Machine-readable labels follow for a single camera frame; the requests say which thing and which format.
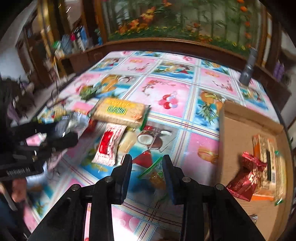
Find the red and white snack wrapper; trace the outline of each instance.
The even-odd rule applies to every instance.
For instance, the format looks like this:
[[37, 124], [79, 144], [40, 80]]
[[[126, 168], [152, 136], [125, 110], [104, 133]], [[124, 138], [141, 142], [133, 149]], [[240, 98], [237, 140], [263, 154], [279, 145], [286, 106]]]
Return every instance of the red and white snack wrapper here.
[[99, 144], [92, 163], [114, 166], [116, 163], [116, 153], [119, 141], [126, 126], [107, 123], [105, 132]]
[[267, 163], [261, 162], [247, 152], [244, 152], [242, 157], [243, 168], [226, 188], [234, 197], [249, 202], [257, 187], [257, 183], [260, 182]]

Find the barcode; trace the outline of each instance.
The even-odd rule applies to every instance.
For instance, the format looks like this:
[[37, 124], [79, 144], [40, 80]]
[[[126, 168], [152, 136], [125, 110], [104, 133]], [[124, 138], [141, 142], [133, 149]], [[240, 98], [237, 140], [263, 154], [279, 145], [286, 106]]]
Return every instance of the barcode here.
[[276, 183], [276, 173], [275, 172], [271, 172], [271, 182], [272, 183]]

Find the table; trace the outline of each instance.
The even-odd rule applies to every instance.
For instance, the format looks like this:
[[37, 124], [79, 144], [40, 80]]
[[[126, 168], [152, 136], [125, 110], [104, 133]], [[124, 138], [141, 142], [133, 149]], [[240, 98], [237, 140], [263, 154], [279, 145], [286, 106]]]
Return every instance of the table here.
[[[123, 154], [129, 153], [133, 169], [124, 204], [112, 207], [115, 240], [150, 240], [157, 227], [180, 232], [182, 207], [174, 206], [148, 178], [138, 176], [169, 154], [186, 176], [212, 185], [218, 161], [219, 111], [226, 99], [279, 122], [262, 85], [252, 79], [247, 89], [238, 82], [239, 76], [228, 67], [193, 57], [118, 51], [110, 52], [61, 91], [59, 98], [67, 97], [62, 103], [67, 110], [87, 112], [105, 96], [151, 105], [147, 128], [142, 132], [129, 130], [120, 142], [117, 161], [120, 163]], [[82, 100], [81, 91], [98, 83], [105, 91]], [[46, 108], [38, 117], [45, 122], [54, 118]], [[91, 162], [104, 127], [104, 123], [98, 123], [93, 133], [83, 134], [78, 145], [47, 173], [47, 183], [41, 190], [29, 193], [32, 208], [26, 208], [25, 222], [30, 230], [72, 184], [91, 185], [110, 175], [113, 167]]]

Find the flower mural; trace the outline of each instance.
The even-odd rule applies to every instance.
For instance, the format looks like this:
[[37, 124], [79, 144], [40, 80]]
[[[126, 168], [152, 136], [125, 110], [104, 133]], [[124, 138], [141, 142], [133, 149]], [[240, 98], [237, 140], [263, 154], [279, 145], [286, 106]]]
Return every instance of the flower mural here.
[[109, 40], [188, 39], [248, 56], [258, 35], [255, 0], [106, 0], [104, 4], [112, 13], [108, 20], [115, 21], [109, 23]]

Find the metal screw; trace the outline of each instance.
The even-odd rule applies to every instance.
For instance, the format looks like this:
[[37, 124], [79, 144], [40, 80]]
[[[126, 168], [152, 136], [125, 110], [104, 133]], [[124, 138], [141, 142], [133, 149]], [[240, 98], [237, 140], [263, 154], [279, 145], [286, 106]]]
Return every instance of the metal screw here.
[[111, 177], [111, 176], [106, 176], [105, 177], [105, 182], [109, 183], [111, 181], [113, 181], [113, 177]]
[[191, 181], [191, 178], [190, 177], [183, 177], [182, 181], [185, 183], [189, 183]]
[[79, 184], [73, 184], [73, 185], [71, 186], [71, 190], [72, 190], [72, 191], [77, 191], [79, 188], [80, 188], [80, 185], [79, 185]]
[[221, 183], [218, 183], [218, 184], [216, 185], [216, 188], [217, 188], [218, 190], [223, 190], [223, 189], [224, 189], [224, 186], [223, 186]]

